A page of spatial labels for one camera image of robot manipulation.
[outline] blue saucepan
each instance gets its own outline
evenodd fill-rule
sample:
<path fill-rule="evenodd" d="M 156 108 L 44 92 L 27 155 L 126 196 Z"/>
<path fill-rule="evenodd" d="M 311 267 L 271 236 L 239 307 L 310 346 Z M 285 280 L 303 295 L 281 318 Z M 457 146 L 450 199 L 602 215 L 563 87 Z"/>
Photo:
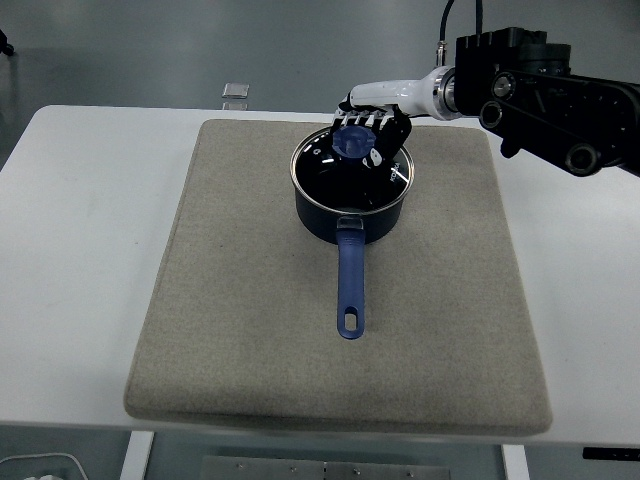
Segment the blue saucepan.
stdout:
<path fill-rule="evenodd" d="M 364 333 L 364 245 L 394 227 L 414 177 L 404 148 L 381 164 L 367 164 L 375 139 L 366 126 L 344 126 L 335 133 L 325 128 L 304 139 L 291 158 L 300 220 L 317 237 L 338 245 L 337 326 L 350 340 Z"/>

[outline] beige felt mat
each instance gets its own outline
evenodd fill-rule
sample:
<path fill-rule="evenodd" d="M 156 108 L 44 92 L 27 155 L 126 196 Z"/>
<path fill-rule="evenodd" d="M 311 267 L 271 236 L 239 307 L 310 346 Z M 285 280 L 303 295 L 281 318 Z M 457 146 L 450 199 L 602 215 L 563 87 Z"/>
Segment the beige felt mat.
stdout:
<path fill-rule="evenodd" d="M 125 393 L 134 417 L 527 435 L 551 422 L 488 142 L 417 127 L 400 220 L 366 247 L 366 331 L 336 331 L 337 248 L 300 223 L 296 145 L 325 125 L 200 131 Z"/>

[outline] handle hole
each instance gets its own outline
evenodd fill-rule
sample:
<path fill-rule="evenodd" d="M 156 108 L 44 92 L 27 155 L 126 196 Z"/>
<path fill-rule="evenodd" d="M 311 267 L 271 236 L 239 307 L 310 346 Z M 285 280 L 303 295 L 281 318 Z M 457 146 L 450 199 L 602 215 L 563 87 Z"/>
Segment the handle hole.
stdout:
<path fill-rule="evenodd" d="M 347 307 L 344 311 L 344 326 L 351 332 L 358 329 L 358 310 L 355 307 Z"/>

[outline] robotic arm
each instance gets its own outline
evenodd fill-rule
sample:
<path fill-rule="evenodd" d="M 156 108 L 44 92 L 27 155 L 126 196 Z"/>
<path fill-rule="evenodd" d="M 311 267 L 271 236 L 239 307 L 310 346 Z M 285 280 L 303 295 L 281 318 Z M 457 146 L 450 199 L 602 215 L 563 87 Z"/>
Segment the robotic arm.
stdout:
<path fill-rule="evenodd" d="M 410 117 L 478 117 L 503 138 L 507 158 L 525 149 L 576 176 L 610 166 L 640 176 L 640 85 L 571 75 L 571 47 L 547 44 L 546 36 L 507 28 L 458 38 L 455 67 L 354 87 L 333 132 L 373 119 L 377 140 L 364 161 L 374 168 L 405 142 Z"/>

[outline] saucepan handle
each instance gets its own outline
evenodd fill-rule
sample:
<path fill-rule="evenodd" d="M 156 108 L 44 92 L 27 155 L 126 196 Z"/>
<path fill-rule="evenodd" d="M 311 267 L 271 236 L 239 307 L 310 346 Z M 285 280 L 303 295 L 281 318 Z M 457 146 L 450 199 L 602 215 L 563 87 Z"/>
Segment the saucepan handle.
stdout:
<path fill-rule="evenodd" d="M 359 217 L 340 217 L 338 242 L 338 333 L 354 340 L 364 333 L 365 231 Z"/>

